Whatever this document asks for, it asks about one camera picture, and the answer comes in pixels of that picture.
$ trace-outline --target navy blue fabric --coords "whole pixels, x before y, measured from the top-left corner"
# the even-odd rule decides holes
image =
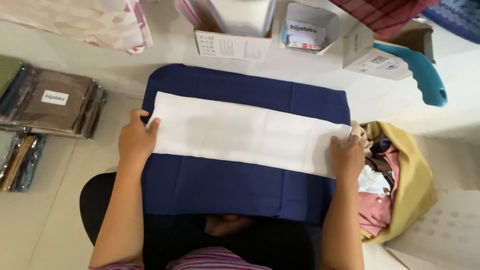
[[[257,106],[350,125],[344,91],[171,64],[150,75],[142,109],[157,91]],[[232,213],[322,225],[335,181],[242,162],[152,154],[142,174],[148,214]]]

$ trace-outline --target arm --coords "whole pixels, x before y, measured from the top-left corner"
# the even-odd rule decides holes
[[[90,259],[90,267],[116,262],[143,265],[144,219],[140,177],[152,153],[160,119],[145,130],[140,116],[144,110],[132,110],[130,123],[119,137],[120,162],[102,227]]]
[[[336,190],[322,231],[321,270],[364,270],[359,223],[358,177],[365,163],[363,145],[356,135],[340,147],[332,137],[331,162]]]

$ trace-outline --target white floor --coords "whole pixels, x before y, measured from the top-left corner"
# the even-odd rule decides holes
[[[78,199],[94,175],[114,171],[117,137],[128,112],[142,101],[109,96],[94,141],[50,137],[32,186],[24,194],[0,194],[0,262],[6,270],[85,270],[92,245]],[[417,137],[436,188],[479,189],[480,147]],[[403,270],[380,245],[364,245],[366,269]]]

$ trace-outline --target red plaid fabric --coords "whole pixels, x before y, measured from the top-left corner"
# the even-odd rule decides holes
[[[330,0],[382,37],[391,37],[410,19],[440,0]]]

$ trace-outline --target qr code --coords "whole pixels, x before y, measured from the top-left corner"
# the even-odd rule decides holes
[[[375,58],[373,58],[372,60],[370,60],[370,62],[374,63],[374,64],[380,64],[386,60],[388,60],[389,58],[388,57],[385,57],[385,56],[377,56]]]

